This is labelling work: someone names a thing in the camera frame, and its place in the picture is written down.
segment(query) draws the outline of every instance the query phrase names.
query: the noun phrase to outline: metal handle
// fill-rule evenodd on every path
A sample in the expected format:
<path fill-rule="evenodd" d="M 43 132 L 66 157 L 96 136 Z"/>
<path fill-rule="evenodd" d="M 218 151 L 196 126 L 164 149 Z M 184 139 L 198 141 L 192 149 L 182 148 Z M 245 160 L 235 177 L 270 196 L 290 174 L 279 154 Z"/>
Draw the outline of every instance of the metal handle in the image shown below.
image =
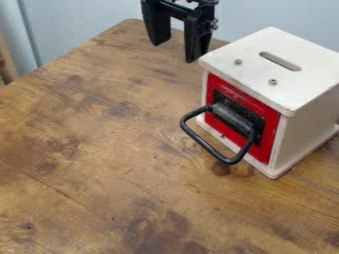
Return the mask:
<path fill-rule="evenodd" d="M 218 150 L 208 144 L 208 142 L 196 134 L 196 132 L 188 127 L 187 121 L 196 117 L 198 115 L 203 114 L 204 112 L 212 112 L 218 114 L 223 119 L 227 120 L 227 122 L 241 128 L 246 133 L 249 134 L 249 141 L 242 147 L 239 153 L 235 155 L 234 158 L 227 158 L 225 155 L 222 155 Z M 202 108 L 194 110 L 191 113 L 188 113 L 180 120 L 180 127 L 183 131 L 188 134 L 188 136 L 198 142 L 198 144 L 210 152 L 215 158 L 218 158 L 223 163 L 229 165 L 234 165 L 241 162 L 241 160 L 245 158 L 254 142 L 255 142 L 255 136 L 257 136 L 257 130 L 255 126 L 251 124 L 251 122 L 241 116 L 233 109 L 230 109 L 222 102 L 206 105 Z"/>

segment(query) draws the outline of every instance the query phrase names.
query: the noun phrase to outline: screw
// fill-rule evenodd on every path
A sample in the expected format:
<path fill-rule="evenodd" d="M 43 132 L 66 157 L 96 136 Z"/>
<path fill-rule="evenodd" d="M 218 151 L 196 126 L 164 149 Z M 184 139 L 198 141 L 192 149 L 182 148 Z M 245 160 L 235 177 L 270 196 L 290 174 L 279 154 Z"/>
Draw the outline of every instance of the screw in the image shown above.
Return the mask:
<path fill-rule="evenodd" d="M 270 84 L 278 84 L 278 80 L 277 80 L 275 78 L 273 78 L 273 79 L 270 80 Z"/>
<path fill-rule="evenodd" d="M 243 63 L 243 60 L 235 60 L 235 64 L 241 65 Z"/>

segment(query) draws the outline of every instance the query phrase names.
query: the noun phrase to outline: red drawer front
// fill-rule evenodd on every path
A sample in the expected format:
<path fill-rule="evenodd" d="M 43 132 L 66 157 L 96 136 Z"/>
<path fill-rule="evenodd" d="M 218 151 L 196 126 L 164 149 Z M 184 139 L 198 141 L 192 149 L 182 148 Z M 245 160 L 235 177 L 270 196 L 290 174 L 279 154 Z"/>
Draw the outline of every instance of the red drawer front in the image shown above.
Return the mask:
<path fill-rule="evenodd" d="M 249 94 L 235 88 L 215 75 L 208 75 L 207 104 L 214 102 L 214 90 L 218 89 L 226 96 L 241 103 L 247 109 L 265 118 L 265 129 L 259 145 L 253 145 L 250 154 L 262 163 L 267 164 L 279 123 L 279 113 Z M 229 127 L 211 113 L 206 114 L 207 124 L 217 129 L 238 146 L 246 144 L 247 139 Z"/>

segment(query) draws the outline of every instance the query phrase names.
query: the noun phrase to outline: white wall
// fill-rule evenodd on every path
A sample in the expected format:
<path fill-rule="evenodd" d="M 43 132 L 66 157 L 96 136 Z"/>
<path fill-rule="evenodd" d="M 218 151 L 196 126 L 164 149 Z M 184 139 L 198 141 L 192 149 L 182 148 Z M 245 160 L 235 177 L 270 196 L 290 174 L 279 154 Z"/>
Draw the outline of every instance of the white wall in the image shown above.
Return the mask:
<path fill-rule="evenodd" d="M 38 66 L 15 0 L 0 0 L 0 32 L 6 37 L 18 71 L 26 74 Z"/>
<path fill-rule="evenodd" d="M 24 0 L 24 3 L 44 63 L 122 20 L 142 18 L 140 0 Z M 222 0 L 217 38 L 234 41 L 265 27 L 275 26 L 339 51 L 338 11 L 338 0 Z M 7 20 L 6 31 L 15 62 L 23 72 L 32 68 L 31 53 L 23 24 L 18 20 L 14 24 L 10 22 L 12 14 L 15 17 L 19 15 L 16 1 L 0 0 L 0 22 Z M 182 23 L 175 22 L 174 26 L 182 27 Z"/>

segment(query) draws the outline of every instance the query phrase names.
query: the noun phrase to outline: wooden table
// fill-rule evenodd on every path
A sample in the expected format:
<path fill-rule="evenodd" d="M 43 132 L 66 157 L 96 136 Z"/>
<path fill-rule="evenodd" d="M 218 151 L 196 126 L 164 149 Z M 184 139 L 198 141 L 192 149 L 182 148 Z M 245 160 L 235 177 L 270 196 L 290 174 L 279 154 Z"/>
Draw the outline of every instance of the wooden table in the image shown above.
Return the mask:
<path fill-rule="evenodd" d="M 0 90 L 0 253 L 339 253 L 339 139 L 278 181 L 222 165 L 200 86 L 127 20 Z"/>

